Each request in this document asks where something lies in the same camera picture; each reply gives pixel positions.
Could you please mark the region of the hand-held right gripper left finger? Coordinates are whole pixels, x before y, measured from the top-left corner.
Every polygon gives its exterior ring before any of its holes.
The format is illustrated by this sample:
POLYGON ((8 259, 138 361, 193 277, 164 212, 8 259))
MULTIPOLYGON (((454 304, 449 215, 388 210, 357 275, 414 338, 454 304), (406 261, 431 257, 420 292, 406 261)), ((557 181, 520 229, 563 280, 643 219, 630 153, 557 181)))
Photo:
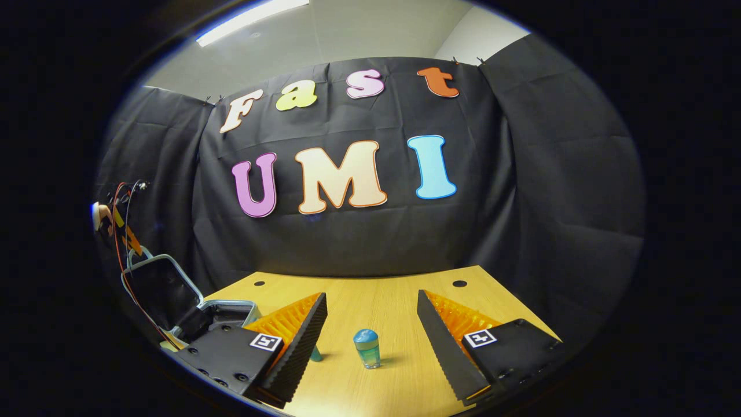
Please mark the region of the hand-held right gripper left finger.
POLYGON ((249 325, 218 325, 174 358, 236 395, 284 406, 296 393, 327 316, 327 297, 318 292, 249 325))

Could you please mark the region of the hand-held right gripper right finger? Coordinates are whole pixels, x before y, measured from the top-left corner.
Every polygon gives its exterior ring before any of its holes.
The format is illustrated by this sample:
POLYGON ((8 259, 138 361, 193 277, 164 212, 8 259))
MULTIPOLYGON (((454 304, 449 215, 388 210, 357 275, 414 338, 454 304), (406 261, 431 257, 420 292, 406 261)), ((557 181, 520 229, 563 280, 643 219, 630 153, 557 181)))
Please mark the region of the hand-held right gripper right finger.
POLYGON ((464 405, 504 398, 563 362, 564 343, 526 319, 500 323, 431 291, 416 313, 437 361, 464 405))

